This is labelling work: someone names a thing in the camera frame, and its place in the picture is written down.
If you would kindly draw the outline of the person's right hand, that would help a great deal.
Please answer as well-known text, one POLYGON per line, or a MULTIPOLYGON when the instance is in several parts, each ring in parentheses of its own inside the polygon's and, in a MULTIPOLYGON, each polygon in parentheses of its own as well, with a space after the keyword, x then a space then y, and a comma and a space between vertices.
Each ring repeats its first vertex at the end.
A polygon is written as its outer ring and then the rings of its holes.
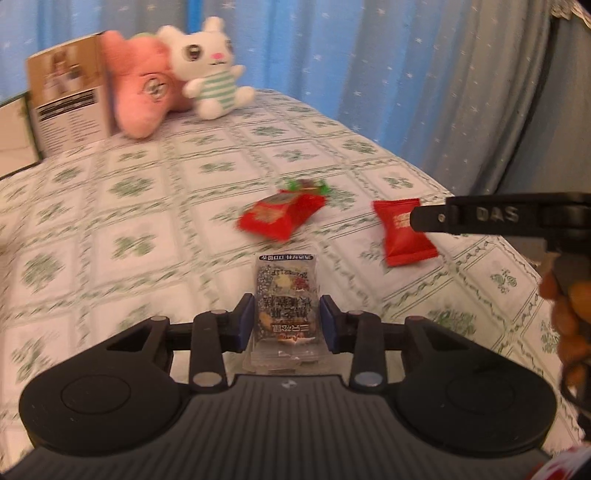
POLYGON ((559 288, 553 274, 557 254, 544 255, 539 272, 541 297, 552 303, 551 326, 559 336, 557 355, 568 369, 566 383, 572 392, 585 386, 587 368, 574 362, 590 354, 590 340, 581 333, 582 323, 590 323, 590 281, 573 284, 567 294, 559 288))

